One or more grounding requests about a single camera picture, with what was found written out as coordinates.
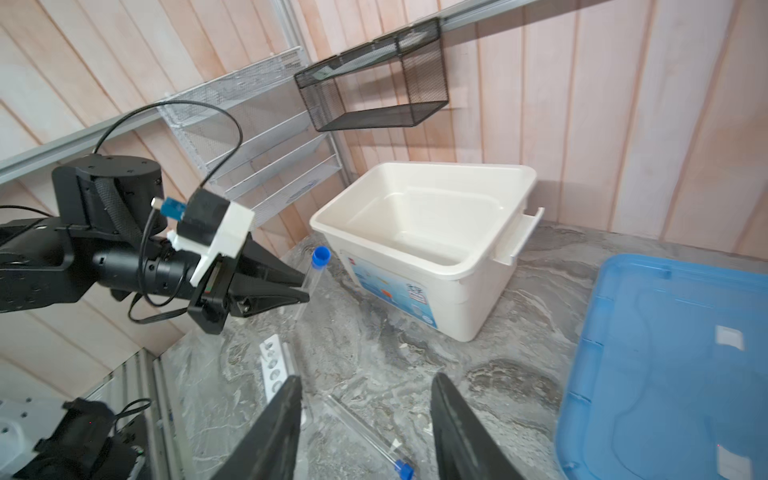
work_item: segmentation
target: black cable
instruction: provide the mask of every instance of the black cable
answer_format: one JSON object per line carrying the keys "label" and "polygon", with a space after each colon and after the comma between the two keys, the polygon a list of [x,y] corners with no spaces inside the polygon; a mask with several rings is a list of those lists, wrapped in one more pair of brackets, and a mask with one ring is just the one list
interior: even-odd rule
{"label": "black cable", "polygon": [[12,208],[16,210],[26,210],[28,212],[35,212],[36,214],[41,214],[45,217],[53,217],[53,215],[49,214],[48,212],[44,212],[43,210],[38,210],[36,208],[32,207],[25,207],[24,205],[0,205],[0,208]]}
{"label": "black cable", "polygon": [[173,104],[188,104],[188,105],[197,105],[198,107],[205,107],[210,108],[212,110],[215,110],[219,112],[220,114],[223,114],[227,116],[233,123],[235,123],[235,127],[237,127],[237,144],[235,147],[230,151],[229,154],[227,154],[224,159],[219,162],[219,164],[213,168],[210,172],[208,172],[208,175],[205,176],[203,181],[200,182],[200,186],[198,188],[203,188],[205,184],[208,183],[208,181],[214,176],[214,174],[221,168],[222,165],[224,165],[230,158],[232,158],[233,155],[235,155],[235,152],[240,148],[240,145],[243,144],[243,128],[240,126],[240,123],[233,117],[230,112],[224,110],[223,108],[219,108],[216,105],[211,105],[204,103],[202,101],[192,101],[192,100],[166,100],[166,101],[158,101],[153,104],[145,105],[141,108],[137,108],[134,111],[130,111],[126,113],[125,116],[123,116],[120,120],[114,122],[111,127],[107,129],[107,131],[104,132],[103,135],[101,135],[101,138],[99,138],[98,142],[96,143],[96,147],[94,147],[95,154],[98,153],[98,149],[101,148],[101,144],[104,143],[105,140],[107,140],[107,137],[109,137],[109,134],[111,134],[115,128],[119,127],[120,124],[122,124],[124,121],[126,121],[128,118],[133,117],[136,114],[140,114],[142,111],[147,111],[155,107],[162,107],[163,105],[173,105]]}
{"label": "black cable", "polygon": [[134,216],[131,215],[131,211],[123,201],[123,197],[118,191],[118,186],[114,182],[114,178],[99,177],[94,179],[94,186],[98,192],[98,196],[101,202],[104,204],[104,208],[109,215],[110,220],[114,228],[123,237],[123,240],[131,244],[133,248],[139,247],[141,241],[141,230],[136,224]]}
{"label": "black cable", "polygon": [[144,297],[144,300],[149,303],[152,306],[160,307],[160,306],[166,306],[168,303],[172,302],[176,295],[178,295],[179,291],[181,290],[181,286],[184,284],[184,281],[187,278],[187,270],[184,270],[184,273],[182,273],[181,278],[179,279],[179,282],[176,284],[176,288],[174,289],[173,294],[168,297],[168,300],[165,300],[163,303],[155,303],[150,297],[149,293],[146,291],[146,287],[144,284],[144,271],[147,267],[147,243],[149,243],[149,233],[152,229],[152,224],[154,223],[155,219],[157,219],[157,210],[154,208],[149,213],[149,217],[147,218],[147,224],[144,226],[144,232],[141,234],[141,243],[139,244],[139,264],[138,264],[138,272],[137,272],[137,280],[139,284],[139,291],[134,295],[134,299],[131,301],[131,306],[128,308],[128,319],[131,320],[131,322],[134,323],[154,323],[154,322],[160,322],[161,320],[167,320],[175,318],[179,315],[184,315],[187,312],[186,308],[178,309],[178,310],[172,310],[170,312],[163,312],[158,313],[157,315],[148,316],[147,318],[143,319],[137,319],[134,318],[131,314],[131,311],[134,308],[134,305],[141,299],[141,297]]}
{"label": "black cable", "polygon": [[[146,402],[146,405],[142,405],[140,407],[137,407],[131,410],[127,409],[129,406],[136,405],[139,402]],[[144,410],[148,409],[151,405],[152,405],[152,399],[136,399],[133,402],[127,404],[125,407],[123,407],[120,413],[114,416],[114,425],[112,426],[112,428],[114,429],[114,434],[115,435],[118,434],[118,420],[124,419],[125,417],[131,416],[135,413],[141,413]]]}
{"label": "black cable", "polygon": [[42,221],[45,221],[45,218],[38,218],[37,220],[35,220],[34,222],[30,223],[26,227],[22,228],[20,231],[16,232],[16,234],[14,234],[12,237],[5,239],[5,242],[6,243],[10,242],[11,240],[15,239],[16,237],[22,235],[24,232],[28,232],[28,231],[32,230],[33,228],[38,226],[38,224],[40,222],[42,222]]}

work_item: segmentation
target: white plastic tub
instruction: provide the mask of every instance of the white plastic tub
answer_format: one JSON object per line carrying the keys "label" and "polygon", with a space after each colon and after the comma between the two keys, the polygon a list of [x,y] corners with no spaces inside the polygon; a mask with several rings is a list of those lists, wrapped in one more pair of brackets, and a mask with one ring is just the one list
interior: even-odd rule
{"label": "white plastic tub", "polygon": [[544,213],[519,165],[380,164],[312,216],[364,289],[461,342],[475,338]]}

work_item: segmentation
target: gray marble countertop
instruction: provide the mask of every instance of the gray marble countertop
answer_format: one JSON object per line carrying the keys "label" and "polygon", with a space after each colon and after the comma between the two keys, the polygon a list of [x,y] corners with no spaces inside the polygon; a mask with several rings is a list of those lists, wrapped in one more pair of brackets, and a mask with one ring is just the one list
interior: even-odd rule
{"label": "gray marble countertop", "polygon": [[[286,256],[296,266],[316,234]],[[438,478],[430,385],[444,372],[528,480],[560,478],[552,439],[561,393],[600,265],[617,253],[768,273],[768,263],[615,233],[542,224],[477,337],[457,342],[361,290],[338,260],[295,324],[273,311],[231,318],[220,336],[187,334],[162,355],[179,392],[194,467],[206,480],[263,410],[259,343],[292,344],[310,401],[295,478],[396,478],[391,465],[324,408],[331,393]]]}

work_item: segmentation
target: tub label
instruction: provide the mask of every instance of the tub label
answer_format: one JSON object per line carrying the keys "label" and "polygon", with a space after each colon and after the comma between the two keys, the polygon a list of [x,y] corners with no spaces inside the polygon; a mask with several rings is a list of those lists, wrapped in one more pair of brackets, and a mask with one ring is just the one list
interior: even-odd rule
{"label": "tub label", "polygon": [[342,255],[349,262],[362,288],[432,328],[437,328],[423,286],[346,252],[342,252]]}

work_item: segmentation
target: blue connector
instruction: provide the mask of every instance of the blue connector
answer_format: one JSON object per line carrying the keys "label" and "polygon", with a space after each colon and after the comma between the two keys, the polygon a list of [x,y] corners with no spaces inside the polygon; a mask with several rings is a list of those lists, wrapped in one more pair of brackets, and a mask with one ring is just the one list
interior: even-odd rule
{"label": "blue connector", "polygon": [[395,472],[400,475],[401,480],[411,480],[413,478],[413,467],[403,460],[395,462]]}
{"label": "blue connector", "polygon": [[184,211],[186,209],[186,204],[182,204],[179,200],[174,200],[173,198],[168,197],[160,207],[160,214],[164,217],[173,218],[176,221],[181,221],[181,218],[184,216]]}

